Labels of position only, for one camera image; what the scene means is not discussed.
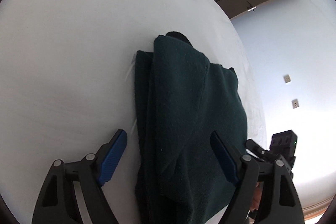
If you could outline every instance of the electrical outlet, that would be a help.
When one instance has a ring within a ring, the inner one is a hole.
[[[299,101],[298,101],[297,99],[294,99],[294,100],[292,101],[292,105],[293,105],[293,108],[297,108],[297,107],[299,107]]]
[[[286,84],[292,81],[289,75],[285,75],[283,79],[285,80]]]

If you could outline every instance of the green garment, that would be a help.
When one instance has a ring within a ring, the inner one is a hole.
[[[210,147],[215,130],[244,154],[247,119],[231,69],[181,40],[160,35],[138,51],[135,104],[142,224],[204,224],[229,204],[234,187]]]

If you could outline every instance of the blue gripper pad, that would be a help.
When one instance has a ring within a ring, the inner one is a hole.
[[[210,144],[227,181],[236,186],[240,181],[237,176],[236,163],[216,132],[211,134]]]
[[[98,177],[98,183],[103,186],[108,182],[119,163],[121,156],[123,155],[127,145],[127,133],[122,130],[118,138],[107,153],[104,161],[100,166],[100,175]]]

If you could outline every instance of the human hand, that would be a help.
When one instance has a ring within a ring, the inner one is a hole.
[[[260,182],[257,183],[257,186],[254,189],[253,200],[250,206],[250,211],[258,210],[261,200],[261,195],[263,193],[263,189],[260,185]]]

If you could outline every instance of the mattress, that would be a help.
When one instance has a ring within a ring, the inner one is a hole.
[[[55,159],[80,160],[118,128],[127,132],[128,145],[103,191],[120,224],[139,223],[135,54],[152,51],[154,39],[169,31],[183,33],[211,62],[235,69],[248,136],[265,145],[263,109],[244,47],[213,0],[2,0],[0,192],[21,224],[31,223]]]

